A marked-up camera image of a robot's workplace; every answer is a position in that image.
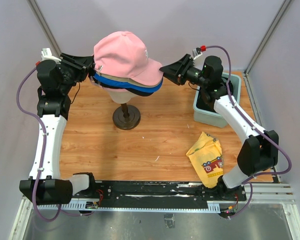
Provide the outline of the pink cap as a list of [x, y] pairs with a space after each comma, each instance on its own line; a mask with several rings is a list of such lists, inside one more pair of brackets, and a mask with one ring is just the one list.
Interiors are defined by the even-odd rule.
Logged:
[[162, 64], [149, 58], [144, 42], [130, 31], [116, 31], [93, 47], [95, 71], [136, 81], [163, 77]]

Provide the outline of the blue cap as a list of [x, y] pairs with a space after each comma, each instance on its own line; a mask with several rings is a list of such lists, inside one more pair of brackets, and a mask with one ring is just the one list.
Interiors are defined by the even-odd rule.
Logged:
[[163, 84], [163, 79], [161, 79], [161, 81], [155, 86], [137, 86], [137, 85], [131, 84], [129, 82], [116, 81], [113, 79], [109, 79], [109, 78], [100, 76], [97, 73], [92, 76], [92, 79], [94, 80], [95, 83], [100, 84], [102, 87], [113, 88], [113, 89], [126, 89], [126, 90], [127, 89], [135, 89], [135, 90], [147, 92], [147, 93], [152, 93], [152, 92], [158, 91]]

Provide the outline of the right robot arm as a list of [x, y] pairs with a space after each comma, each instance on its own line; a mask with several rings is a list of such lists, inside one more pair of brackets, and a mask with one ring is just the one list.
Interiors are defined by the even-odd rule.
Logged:
[[224, 69], [219, 57], [206, 57], [202, 69], [198, 69], [193, 58], [186, 54], [159, 70], [178, 86], [185, 83], [198, 86], [205, 104], [226, 120], [242, 143], [236, 166], [217, 180], [215, 189], [220, 199], [230, 199], [243, 182], [277, 165], [278, 134], [255, 123], [237, 103], [222, 78]]

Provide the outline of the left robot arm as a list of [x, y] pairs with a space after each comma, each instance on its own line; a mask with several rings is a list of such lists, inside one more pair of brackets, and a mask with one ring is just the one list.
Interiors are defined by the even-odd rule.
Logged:
[[65, 205], [78, 193], [86, 198], [97, 193], [91, 172], [75, 173], [69, 179], [61, 179], [60, 174], [62, 138], [72, 104], [69, 92], [93, 73], [94, 66], [93, 56], [55, 57], [46, 49], [41, 52], [34, 69], [40, 83], [33, 114], [39, 123], [36, 154], [28, 179], [19, 182], [19, 190], [35, 205]]

